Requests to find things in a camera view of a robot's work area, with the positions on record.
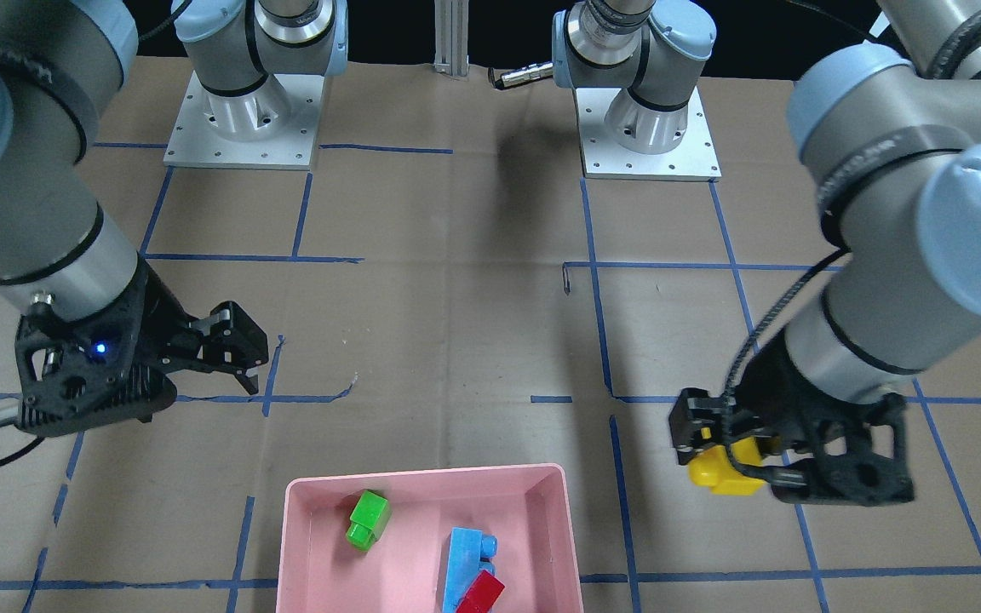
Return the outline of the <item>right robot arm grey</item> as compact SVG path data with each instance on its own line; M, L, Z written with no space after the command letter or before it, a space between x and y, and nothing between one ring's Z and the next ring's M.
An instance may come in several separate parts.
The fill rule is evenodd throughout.
M307 169L325 77L349 52L344 1L175 1L193 77L171 166ZM20 311L20 398L0 428L38 441L148 421L172 373L258 393L264 330L237 303L192 317L77 173L145 35L121 1L0 1L0 296Z

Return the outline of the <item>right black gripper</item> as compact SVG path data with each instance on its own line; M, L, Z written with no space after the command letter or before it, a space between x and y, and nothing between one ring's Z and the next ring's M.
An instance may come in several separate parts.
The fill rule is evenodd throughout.
M169 374L179 370L229 374L255 395L270 356L267 334L240 304L191 318L142 259L120 296L90 317L67 322L49 304L29 306L14 351L22 384L14 424L43 438L146 421L174 403Z

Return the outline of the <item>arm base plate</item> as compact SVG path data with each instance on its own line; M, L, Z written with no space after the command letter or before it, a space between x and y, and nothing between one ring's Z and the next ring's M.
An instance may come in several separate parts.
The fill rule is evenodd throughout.
M698 89L673 112L643 107L624 87L580 87L573 97L584 177L716 181L723 175Z
M252 93L222 97L192 75L163 162L178 168L310 171L328 85L323 75L278 74Z

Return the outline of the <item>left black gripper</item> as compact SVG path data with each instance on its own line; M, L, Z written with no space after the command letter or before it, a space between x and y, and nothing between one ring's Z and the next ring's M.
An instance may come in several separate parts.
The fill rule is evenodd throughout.
M754 438L763 455L797 451L783 467L744 463L783 503L892 506L915 499L908 466L906 400L884 393L871 404L850 404L814 387L794 366L782 336L753 353L743 342L725 380L725 401L700 388L682 388L668 416L677 463L686 467L706 450L730 450Z

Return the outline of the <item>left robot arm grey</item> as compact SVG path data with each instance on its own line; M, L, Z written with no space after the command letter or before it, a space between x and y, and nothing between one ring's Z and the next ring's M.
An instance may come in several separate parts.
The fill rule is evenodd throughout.
M717 496L914 500L904 385L981 335L981 1L882 1L903 50L861 42L795 83L786 112L823 237L847 264L724 391L682 389L671 441Z

